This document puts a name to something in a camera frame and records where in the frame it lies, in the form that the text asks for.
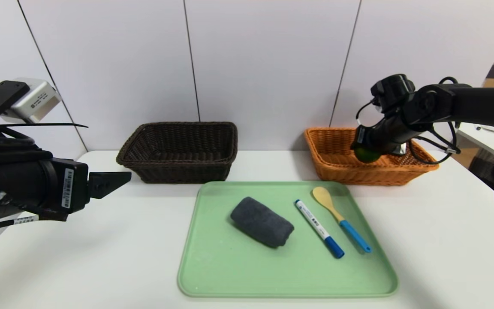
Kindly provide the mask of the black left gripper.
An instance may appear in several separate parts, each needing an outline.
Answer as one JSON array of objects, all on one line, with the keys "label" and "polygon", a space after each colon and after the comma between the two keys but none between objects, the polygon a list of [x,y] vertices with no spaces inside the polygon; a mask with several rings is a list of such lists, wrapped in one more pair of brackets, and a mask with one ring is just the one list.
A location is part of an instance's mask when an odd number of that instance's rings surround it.
[{"label": "black left gripper", "polygon": [[71,214],[131,181],[131,172],[90,172],[73,160],[0,164],[0,218],[21,212]]}]

